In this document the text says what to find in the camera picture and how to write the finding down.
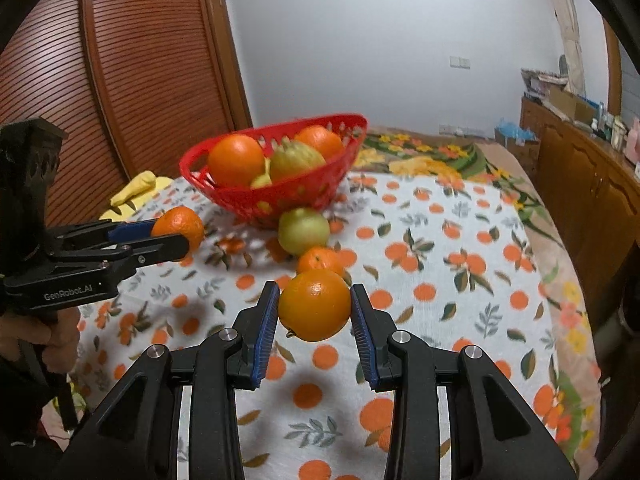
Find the left hand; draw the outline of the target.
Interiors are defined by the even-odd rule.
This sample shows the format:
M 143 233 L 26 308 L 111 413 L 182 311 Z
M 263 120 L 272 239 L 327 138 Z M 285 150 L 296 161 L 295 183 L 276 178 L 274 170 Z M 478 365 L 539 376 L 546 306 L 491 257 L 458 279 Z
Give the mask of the left hand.
M 49 372 L 60 374 L 70 372 L 77 361 L 80 312 L 78 308 L 69 308 L 58 311 L 56 314 L 58 322 L 53 325 L 44 324 L 30 316 L 11 312 L 2 314 L 0 321 L 2 358 L 16 362 L 21 356 L 18 342 L 22 340 L 44 347 L 42 362 Z

